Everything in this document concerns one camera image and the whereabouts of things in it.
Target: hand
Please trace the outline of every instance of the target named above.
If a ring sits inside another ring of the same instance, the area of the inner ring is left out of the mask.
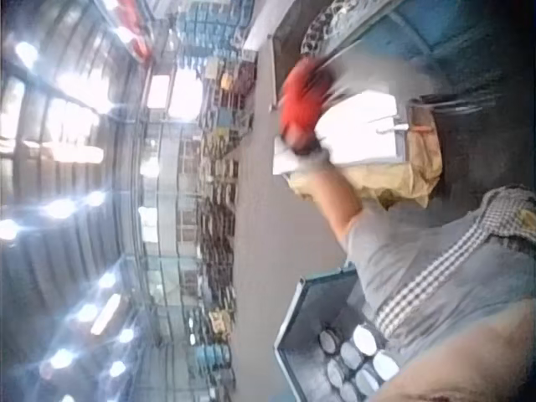
[[[298,154],[307,153],[317,145],[314,129],[333,82],[329,71],[318,69],[321,62],[300,60],[283,84],[281,137]]]

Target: skin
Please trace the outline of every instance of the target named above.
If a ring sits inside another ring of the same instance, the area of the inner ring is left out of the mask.
[[[304,147],[304,136],[296,127],[289,130],[287,142],[290,147]],[[361,198],[353,190],[352,184],[330,162],[311,173],[311,196],[322,215],[327,219],[333,233],[343,241],[352,223],[363,210]]]

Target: window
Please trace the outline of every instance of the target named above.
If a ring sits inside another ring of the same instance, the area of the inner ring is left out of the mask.
[[[195,159],[186,159],[183,161],[183,173],[195,174],[198,172],[198,162]]]
[[[173,83],[169,115],[181,121],[197,118],[203,102],[203,84],[194,70],[178,70]]]
[[[193,226],[196,225],[195,211],[182,211],[181,212],[181,225]]]
[[[142,222],[142,238],[147,243],[158,243],[158,210],[140,207],[138,209]]]
[[[194,228],[182,228],[182,241],[195,241],[195,235],[197,230]]]
[[[169,75],[154,75],[147,96],[149,109],[164,109],[168,100]]]
[[[0,133],[0,153],[11,153],[15,149],[18,117],[24,97],[24,83],[20,80],[10,79],[7,83],[5,95],[2,99],[2,114]]]

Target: factory floor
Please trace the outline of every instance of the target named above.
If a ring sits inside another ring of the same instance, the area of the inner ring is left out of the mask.
[[[274,85],[268,44],[258,57],[253,132],[240,146],[234,237],[236,402],[288,400],[273,342],[296,284],[301,276],[333,271],[345,258],[314,205],[271,174],[278,121],[268,111]],[[393,80],[405,78],[403,71],[393,74],[398,75]],[[489,188],[509,183],[533,187],[533,85],[527,80],[532,82],[530,74],[505,85],[496,105],[486,111],[437,116],[444,177],[435,197],[427,210],[402,205],[394,211],[403,209],[407,217],[437,224],[475,208]]]

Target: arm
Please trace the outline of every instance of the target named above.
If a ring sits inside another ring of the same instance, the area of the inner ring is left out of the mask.
[[[309,165],[311,196],[327,219],[337,239],[346,238],[348,229],[363,207],[348,180],[327,161],[314,128],[332,83],[327,70],[318,70],[318,60],[303,59],[283,85],[281,137],[294,153]]]
[[[290,133],[289,138],[303,138]],[[326,218],[339,242],[346,238],[352,223],[363,210],[360,197],[352,184],[330,162],[319,161],[320,166],[308,174],[310,195]]]

